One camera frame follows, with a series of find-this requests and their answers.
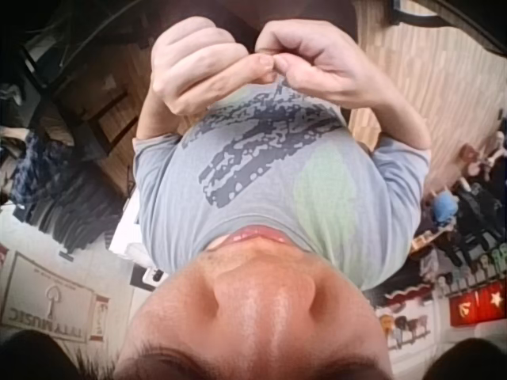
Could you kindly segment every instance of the nose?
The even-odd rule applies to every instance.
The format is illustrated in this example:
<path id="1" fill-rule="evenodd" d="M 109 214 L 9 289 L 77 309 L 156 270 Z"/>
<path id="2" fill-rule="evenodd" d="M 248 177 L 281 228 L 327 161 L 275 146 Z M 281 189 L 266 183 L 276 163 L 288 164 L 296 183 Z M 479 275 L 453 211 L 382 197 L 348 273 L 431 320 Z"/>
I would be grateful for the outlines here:
<path id="1" fill-rule="evenodd" d="M 310 275 L 279 257 L 252 259 L 216 279 L 216 319 L 247 357 L 273 361 L 311 334 L 315 288 Z"/>

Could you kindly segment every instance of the hand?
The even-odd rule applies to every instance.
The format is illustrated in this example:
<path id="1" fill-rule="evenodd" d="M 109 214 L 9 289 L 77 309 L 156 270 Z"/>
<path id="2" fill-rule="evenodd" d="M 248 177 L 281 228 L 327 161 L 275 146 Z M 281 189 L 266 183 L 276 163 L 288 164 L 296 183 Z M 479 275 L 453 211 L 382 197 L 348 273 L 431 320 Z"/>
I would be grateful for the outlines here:
<path id="1" fill-rule="evenodd" d="M 293 89 L 346 108 L 374 108 L 394 88 L 347 34 L 326 21 L 271 21 L 255 51 L 272 54 Z"/>
<path id="2" fill-rule="evenodd" d="M 251 82 L 272 82 L 273 57 L 249 55 L 211 20 L 190 17 L 166 30 L 151 52 L 151 85 L 176 115 L 192 115 Z"/>

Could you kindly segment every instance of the man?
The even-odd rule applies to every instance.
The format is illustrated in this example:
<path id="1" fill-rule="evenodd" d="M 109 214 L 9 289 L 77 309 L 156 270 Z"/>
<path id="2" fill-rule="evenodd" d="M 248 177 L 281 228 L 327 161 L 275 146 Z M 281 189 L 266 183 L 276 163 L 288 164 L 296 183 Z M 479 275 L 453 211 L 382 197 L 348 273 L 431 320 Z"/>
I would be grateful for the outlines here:
<path id="1" fill-rule="evenodd" d="M 423 119 L 323 21 L 269 22 L 249 55 L 192 17 L 158 38 L 151 63 L 134 142 L 139 220 L 172 276 L 132 320 L 116 377 L 389 378 L 359 289 L 409 252 L 429 167 Z M 338 105 L 375 113 L 371 157 Z M 177 135 L 178 115 L 206 109 Z"/>

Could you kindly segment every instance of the lips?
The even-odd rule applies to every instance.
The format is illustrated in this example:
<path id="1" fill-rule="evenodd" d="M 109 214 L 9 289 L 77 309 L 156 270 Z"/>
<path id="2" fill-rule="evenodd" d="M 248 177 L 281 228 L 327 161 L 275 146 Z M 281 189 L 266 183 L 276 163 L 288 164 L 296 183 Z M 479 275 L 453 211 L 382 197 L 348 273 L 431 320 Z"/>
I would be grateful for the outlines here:
<path id="1" fill-rule="evenodd" d="M 229 235 L 227 239 L 225 239 L 223 243 L 220 244 L 219 246 L 223 247 L 225 245 L 234 244 L 240 241 L 245 241 L 254 238 L 266 238 L 269 240 L 277 241 L 282 244 L 289 245 L 293 244 L 291 239 L 289 239 L 289 237 L 286 234 L 280 232 L 279 230 L 274 230 L 273 228 L 269 228 L 266 226 L 248 226 L 245 228 L 241 228 L 240 230 Z"/>

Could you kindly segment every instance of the t-shirt sleeve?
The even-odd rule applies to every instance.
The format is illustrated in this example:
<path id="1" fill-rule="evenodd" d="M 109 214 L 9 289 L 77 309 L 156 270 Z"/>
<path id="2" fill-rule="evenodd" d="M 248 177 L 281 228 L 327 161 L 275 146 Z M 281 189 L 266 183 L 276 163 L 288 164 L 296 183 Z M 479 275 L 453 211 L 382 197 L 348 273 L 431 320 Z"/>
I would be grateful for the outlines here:
<path id="1" fill-rule="evenodd" d="M 385 262 L 377 283 L 396 272 L 410 251 L 421 221 L 421 198 L 429 171 L 429 150 L 417 150 L 403 142 L 381 136 L 372 160 L 387 186 L 388 212 L 383 226 Z"/>
<path id="2" fill-rule="evenodd" d="M 134 139 L 134 178 L 139 189 L 139 224 L 143 240 L 151 254 L 153 210 L 162 178 L 180 141 L 180 135 L 164 135 L 153 139 Z"/>

